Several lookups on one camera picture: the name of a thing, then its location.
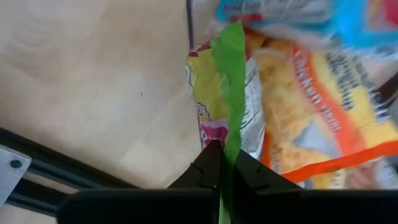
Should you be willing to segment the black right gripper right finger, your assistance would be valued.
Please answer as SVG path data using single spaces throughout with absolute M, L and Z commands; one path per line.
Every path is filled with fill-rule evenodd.
M 285 193 L 300 187 L 244 151 L 233 169 L 232 224 L 293 224 Z

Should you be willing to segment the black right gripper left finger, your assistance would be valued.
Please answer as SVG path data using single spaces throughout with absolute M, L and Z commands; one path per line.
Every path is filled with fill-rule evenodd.
M 174 224 L 218 224 L 223 142 L 212 140 L 169 189 L 178 192 L 169 205 Z

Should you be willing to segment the lime chili shrimp ramen packet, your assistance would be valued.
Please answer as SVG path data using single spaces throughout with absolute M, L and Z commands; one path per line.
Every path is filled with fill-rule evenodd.
M 261 35 L 234 22 L 214 38 L 198 45 L 186 60 L 190 94 L 197 110 L 201 145 L 223 145 L 218 224 L 231 224 L 233 165 L 240 151 L 255 159 L 265 136 L 262 84 L 252 51 Z

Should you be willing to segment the orange chicken ramen packet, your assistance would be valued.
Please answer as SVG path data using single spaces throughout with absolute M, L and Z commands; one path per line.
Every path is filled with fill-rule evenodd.
M 272 38 L 254 59 L 264 165 L 306 189 L 398 189 L 398 124 L 358 59 Z

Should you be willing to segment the blue ramen packet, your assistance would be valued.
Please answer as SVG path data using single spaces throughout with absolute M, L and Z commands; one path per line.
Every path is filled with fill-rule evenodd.
M 398 59 L 398 0 L 220 0 L 216 18 L 314 49 Z

